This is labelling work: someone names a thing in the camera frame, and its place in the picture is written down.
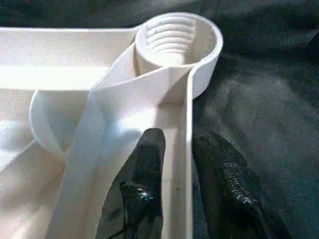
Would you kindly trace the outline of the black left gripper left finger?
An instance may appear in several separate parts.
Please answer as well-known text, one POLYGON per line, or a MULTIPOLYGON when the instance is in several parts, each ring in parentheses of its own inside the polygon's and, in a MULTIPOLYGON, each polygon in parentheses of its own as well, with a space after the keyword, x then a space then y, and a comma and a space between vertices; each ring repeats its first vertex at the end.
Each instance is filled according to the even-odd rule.
POLYGON ((98 239, 160 239, 165 135, 149 128, 112 182, 102 206, 98 239))

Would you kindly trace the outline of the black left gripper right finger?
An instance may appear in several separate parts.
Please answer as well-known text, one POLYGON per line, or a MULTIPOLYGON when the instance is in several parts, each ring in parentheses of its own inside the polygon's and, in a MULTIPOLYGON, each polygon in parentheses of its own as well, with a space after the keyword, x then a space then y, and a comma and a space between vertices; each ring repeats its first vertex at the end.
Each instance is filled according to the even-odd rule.
POLYGON ((211 131, 194 132, 192 154, 210 238, 291 238, 265 202, 259 177, 229 141, 211 131))

